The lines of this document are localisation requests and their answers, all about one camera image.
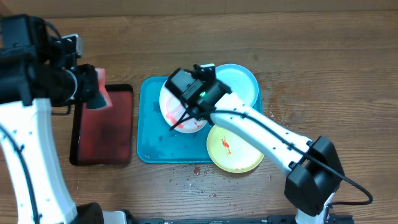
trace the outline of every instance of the light blue plate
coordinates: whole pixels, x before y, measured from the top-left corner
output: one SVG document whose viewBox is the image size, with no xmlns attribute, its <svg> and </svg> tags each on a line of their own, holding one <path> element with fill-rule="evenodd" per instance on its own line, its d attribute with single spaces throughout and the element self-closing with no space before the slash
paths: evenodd
<svg viewBox="0 0 398 224">
<path fill-rule="evenodd" d="M 138 112 L 137 155 L 148 163 L 211 163 L 206 148 L 208 123 L 201 130 L 184 134 L 170 126 L 160 112 L 159 94 L 167 77 L 150 77 L 141 85 Z M 261 94 L 253 108 L 262 113 Z"/>
<path fill-rule="evenodd" d="M 231 87 L 242 101 L 254 106 L 259 95 L 259 84 L 247 68 L 236 64 L 225 64 L 216 67 L 217 79 Z"/>
</svg>

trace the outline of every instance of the yellow plate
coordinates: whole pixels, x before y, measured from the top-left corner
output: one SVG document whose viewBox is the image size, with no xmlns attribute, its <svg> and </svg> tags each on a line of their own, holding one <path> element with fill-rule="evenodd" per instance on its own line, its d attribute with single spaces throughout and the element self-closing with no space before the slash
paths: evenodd
<svg viewBox="0 0 398 224">
<path fill-rule="evenodd" d="M 241 137 L 217 125 L 210 130 L 206 146 L 211 160 L 228 172 L 250 171 L 264 158 L 263 153 Z"/>
</svg>

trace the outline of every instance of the wood grain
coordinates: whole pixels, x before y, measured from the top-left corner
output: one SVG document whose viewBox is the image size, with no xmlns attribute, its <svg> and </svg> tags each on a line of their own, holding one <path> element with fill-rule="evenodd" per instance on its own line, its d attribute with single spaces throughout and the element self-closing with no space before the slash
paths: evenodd
<svg viewBox="0 0 398 224">
<path fill-rule="evenodd" d="M 14 14 L 47 18 L 398 9 L 395 0 L 0 0 L 0 5 L 2 1 Z"/>
<path fill-rule="evenodd" d="M 213 164 L 150 165 L 136 156 L 139 91 L 147 77 L 194 63 L 238 63 L 258 79 L 264 114 L 310 138 L 331 139 L 346 175 L 374 195 L 370 206 L 340 206 L 333 213 L 352 214 L 356 223 L 397 220 L 396 11 L 50 21 L 63 35 L 83 37 L 81 63 L 106 68 L 108 83 L 134 87 L 134 152 L 128 166 L 72 166 L 72 116 L 53 118 L 63 176 L 77 204 L 96 201 L 104 210 L 125 208 L 140 218 L 295 213 L 284 197 L 285 178 L 268 159 L 250 174 L 231 175 Z M 196 177 L 195 166 L 215 173 Z M 15 222 L 14 192 L 2 155 L 0 186 L 0 222 Z M 348 184 L 342 184 L 335 198 L 364 199 Z"/>
</svg>

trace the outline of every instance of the wire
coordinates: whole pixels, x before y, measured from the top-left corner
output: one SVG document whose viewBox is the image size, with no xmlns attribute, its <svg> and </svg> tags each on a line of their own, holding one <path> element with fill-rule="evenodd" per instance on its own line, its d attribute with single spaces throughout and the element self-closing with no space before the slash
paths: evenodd
<svg viewBox="0 0 398 224">
<path fill-rule="evenodd" d="M 40 215 L 39 215 L 39 211 L 37 209 L 36 197 L 35 197 L 35 193 L 33 190 L 32 179 L 30 178 L 30 174 L 27 169 L 26 161 L 24 159 L 24 156 L 22 155 L 22 150 L 25 148 L 25 146 L 22 145 L 21 148 L 19 148 L 15 139 L 11 136 L 10 133 L 8 133 L 8 131 L 5 129 L 5 127 L 1 124 L 0 124 L 0 130 L 5 134 L 3 139 L 5 139 L 7 137 L 12 144 L 12 148 L 17 152 L 19 161 L 21 162 L 21 165 L 22 165 L 22 170 L 24 171 L 24 174 L 25 174 L 27 189 L 29 191 L 30 204 L 32 205 L 32 212 L 33 212 L 33 221 L 35 224 L 39 224 L 40 223 Z"/>
<path fill-rule="evenodd" d="M 336 175 L 337 177 L 339 177 L 340 179 L 344 180 L 345 182 L 351 184 L 352 186 L 354 186 L 355 188 L 357 188 L 358 190 L 362 191 L 366 196 L 368 196 L 368 200 L 367 201 L 363 201 L 363 202 L 332 202 L 329 203 L 328 206 L 330 208 L 332 208 L 334 205 L 369 205 L 373 202 L 373 196 L 370 194 L 370 192 L 368 192 L 364 187 L 360 186 L 359 184 L 357 184 L 356 182 L 354 182 L 353 180 L 341 175 L 339 172 L 335 171 L 334 169 L 330 168 L 329 166 L 327 166 L 326 164 L 322 163 L 321 161 L 319 161 L 318 159 L 308 155 L 307 153 L 301 151 L 300 149 L 298 149 L 297 147 L 295 147 L 295 145 L 291 142 L 288 142 L 288 140 L 284 139 L 282 136 L 278 135 L 275 131 L 273 131 L 271 128 L 269 128 L 268 126 L 266 126 L 265 124 L 261 123 L 259 120 L 257 120 L 256 118 L 253 118 L 252 116 L 249 116 L 246 113 L 241 113 L 241 112 L 237 112 L 237 111 L 229 111 L 229 110 L 216 110 L 216 111 L 209 111 L 209 112 L 204 112 L 204 113 L 200 113 L 198 114 L 198 117 L 204 117 L 206 115 L 210 115 L 212 113 L 228 113 L 228 114 L 235 114 L 235 115 L 240 115 L 243 118 L 247 118 L 250 119 L 251 121 L 255 122 L 256 124 L 258 124 L 260 127 L 264 128 L 265 130 L 269 131 L 273 136 L 275 136 L 277 139 L 281 140 L 284 144 L 288 145 L 288 147 L 290 147 L 291 149 L 293 149 L 294 151 L 300 153 L 301 155 L 303 155 L 303 157 L 305 157 L 306 159 L 311 160 L 312 162 L 318 164 L 319 166 L 323 167 L 324 169 L 326 169 L 327 171 L 331 172 L 332 174 Z M 189 119 L 192 119 L 193 117 L 188 117 L 185 119 L 182 119 L 179 123 L 175 123 L 173 127 L 178 126 L 180 123 L 185 122 Z"/>
<path fill-rule="evenodd" d="M 182 122 L 182 119 L 184 119 L 184 116 L 188 113 L 188 108 L 184 111 L 184 113 L 181 115 L 181 118 L 178 119 L 178 121 L 172 126 L 172 128 L 170 128 L 170 130 L 173 130 L 174 128 L 176 128 L 178 125 L 180 125 Z"/>
<path fill-rule="evenodd" d="M 55 35 L 57 35 L 59 41 L 60 41 L 60 45 L 61 45 L 61 59 L 58 61 L 58 64 L 56 64 L 57 68 L 62 68 L 65 64 L 65 62 L 67 61 L 66 59 L 66 55 L 67 55 L 67 51 L 65 50 L 65 46 L 62 43 L 62 36 L 61 34 L 58 32 L 58 30 L 48 21 L 45 21 L 44 24 L 46 26 L 48 26 L 54 33 Z"/>
</svg>

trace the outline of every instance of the white plate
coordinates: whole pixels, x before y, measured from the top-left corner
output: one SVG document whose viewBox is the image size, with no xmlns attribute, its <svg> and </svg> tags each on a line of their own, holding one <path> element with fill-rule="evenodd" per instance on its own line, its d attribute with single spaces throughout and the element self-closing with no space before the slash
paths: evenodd
<svg viewBox="0 0 398 224">
<path fill-rule="evenodd" d="M 167 124 L 173 126 L 181 118 L 185 108 L 182 106 L 180 100 L 177 99 L 177 97 L 175 97 L 164 85 L 165 83 L 160 90 L 159 96 L 160 111 L 162 112 L 163 118 L 166 120 Z M 201 130 L 206 123 L 207 120 L 205 119 L 201 121 L 190 119 L 178 125 L 175 130 L 181 133 L 194 133 Z"/>
</svg>

